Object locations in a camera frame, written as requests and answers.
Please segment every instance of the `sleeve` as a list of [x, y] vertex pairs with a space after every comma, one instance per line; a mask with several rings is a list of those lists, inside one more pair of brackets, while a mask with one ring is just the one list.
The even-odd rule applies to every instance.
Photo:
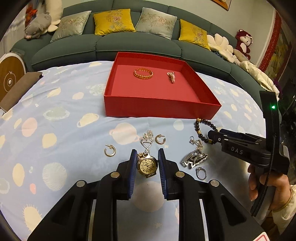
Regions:
[[290, 185], [292, 190], [292, 199], [288, 205], [277, 212], [272, 212], [274, 223], [278, 226], [279, 233], [282, 234], [296, 212], [296, 185]]

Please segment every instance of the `bracelet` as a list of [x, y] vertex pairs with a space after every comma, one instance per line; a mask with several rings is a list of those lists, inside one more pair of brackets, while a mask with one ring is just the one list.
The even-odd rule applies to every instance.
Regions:
[[[137, 74], [137, 71], [144, 71], [144, 72], [149, 73], [150, 75], [139, 75], [139, 74]], [[150, 79], [150, 78], [152, 78], [152, 76], [153, 76], [153, 72], [152, 72], [151, 70], [149, 70], [149, 69], [138, 68], [138, 70], [135, 69], [135, 71], [133, 72], [133, 75], [134, 75], [135, 77], [137, 77], [138, 79], [146, 80], [146, 79]]]
[[204, 141], [205, 143], [209, 143], [209, 144], [215, 144], [216, 142], [214, 142], [213, 140], [210, 140], [210, 139], [207, 139], [207, 138], [205, 138], [203, 135], [202, 135], [202, 133], [201, 133], [201, 131], [200, 131], [200, 122], [201, 123], [204, 123], [204, 124], [206, 124], [206, 125], [208, 125], [208, 126], [210, 126], [214, 131], [218, 131], [218, 129], [214, 126], [214, 124], [212, 124], [210, 121], [208, 121], [208, 120], [206, 120], [206, 119], [201, 119], [201, 118], [197, 118], [196, 119], [196, 122], [195, 122], [195, 131], [197, 132], [197, 134], [198, 134], [198, 137], [202, 140], [202, 141]]
[[282, 206], [281, 208], [277, 209], [277, 210], [272, 210], [272, 212], [274, 212], [274, 213], [279, 212], [279, 211], [283, 210], [286, 206], [288, 206], [288, 204], [290, 203], [290, 201], [293, 198], [293, 190], [292, 190], [292, 188], [290, 188], [290, 192], [291, 192], [291, 197], [289, 198], [287, 203], [284, 206]]

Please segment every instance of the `wristwatch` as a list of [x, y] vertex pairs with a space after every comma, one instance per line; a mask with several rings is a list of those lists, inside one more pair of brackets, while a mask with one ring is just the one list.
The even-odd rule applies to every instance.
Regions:
[[144, 175], [146, 178], [156, 175], [158, 163], [155, 157], [149, 155], [149, 153], [139, 153], [137, 169], [139, 173]]

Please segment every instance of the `picture frame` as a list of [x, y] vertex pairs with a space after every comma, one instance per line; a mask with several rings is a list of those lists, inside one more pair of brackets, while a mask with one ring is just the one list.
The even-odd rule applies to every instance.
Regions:
[[222, 8], [226, 9], [229, 11], [231, 0], [212, 0], [215, 3], [219, 4]]

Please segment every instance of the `silver ring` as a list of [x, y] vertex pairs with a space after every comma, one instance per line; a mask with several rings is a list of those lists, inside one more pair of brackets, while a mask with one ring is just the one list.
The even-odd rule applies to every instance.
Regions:
[[[203, 172], [205, 173], [205, 177], [204, 177], [204, 178], [200, 178], [200, 176], [199, 176], [199, 172], [200, 172], [200, 171], [203, 171]], [[197, 175], [197, 178], [198, 178], [199, 180], [204, 180], [204, 179], [207, 178], [207, 172], [206, 172], [205, 169], [203, 169], [202, 167], [198, 167], [198, 168], [196, 169], [196, 175]]]

